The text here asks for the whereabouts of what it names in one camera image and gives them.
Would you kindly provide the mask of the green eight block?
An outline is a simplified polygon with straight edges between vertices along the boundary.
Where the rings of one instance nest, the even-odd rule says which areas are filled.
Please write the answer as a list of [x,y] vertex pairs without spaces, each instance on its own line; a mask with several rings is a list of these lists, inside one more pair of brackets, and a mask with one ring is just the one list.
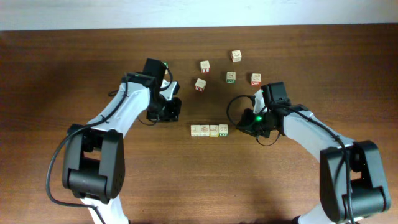
[[218,133],[219,136],[228,136],[229,134],[229,127],[227,124],[219,124],[218,125]]

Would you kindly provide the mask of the red snail block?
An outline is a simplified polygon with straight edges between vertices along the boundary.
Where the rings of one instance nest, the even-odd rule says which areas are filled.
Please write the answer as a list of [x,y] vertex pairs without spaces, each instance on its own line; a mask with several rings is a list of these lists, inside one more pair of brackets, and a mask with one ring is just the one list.
[[253,73],[251,75],[251,85],[260,86],[262,81],[262,75],[260,73]]

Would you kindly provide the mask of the red shell picture block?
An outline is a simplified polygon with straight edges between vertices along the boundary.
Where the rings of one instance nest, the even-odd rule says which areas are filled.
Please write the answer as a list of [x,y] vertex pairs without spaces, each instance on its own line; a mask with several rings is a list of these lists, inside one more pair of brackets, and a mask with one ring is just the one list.
[[210,135],[210,126],[208,124],[200,125],[200,136],[209,136],[209,135]]

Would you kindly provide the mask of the green N block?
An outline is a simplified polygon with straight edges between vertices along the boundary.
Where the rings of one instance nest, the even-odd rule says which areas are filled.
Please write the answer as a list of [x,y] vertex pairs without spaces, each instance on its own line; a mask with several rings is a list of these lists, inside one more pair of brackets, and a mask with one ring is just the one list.
[[191,125],[190,129],[192,137],[200,136],[200,125]]

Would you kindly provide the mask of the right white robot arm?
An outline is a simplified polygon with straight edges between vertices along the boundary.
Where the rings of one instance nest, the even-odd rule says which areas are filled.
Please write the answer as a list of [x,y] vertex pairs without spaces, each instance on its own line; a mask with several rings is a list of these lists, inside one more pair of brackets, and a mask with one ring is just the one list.
[[292,223],[356,223],[391,207],[379,148],[332,130],[303,105],[245,109],[236,128],[258,138],[271,131],[294,140],[320,163],[320,203]]

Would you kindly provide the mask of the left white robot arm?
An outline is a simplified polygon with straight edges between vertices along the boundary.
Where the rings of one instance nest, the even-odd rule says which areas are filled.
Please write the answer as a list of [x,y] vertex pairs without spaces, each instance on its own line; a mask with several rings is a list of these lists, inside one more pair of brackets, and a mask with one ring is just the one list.
[[143,111],[152,124],[177,121],[180,86],[164,75],[128,73],[105,109],[86,125],[70,126],[62,184],[88,208],[95,223],[129,223],[119,197],[124,183],[124,137]]

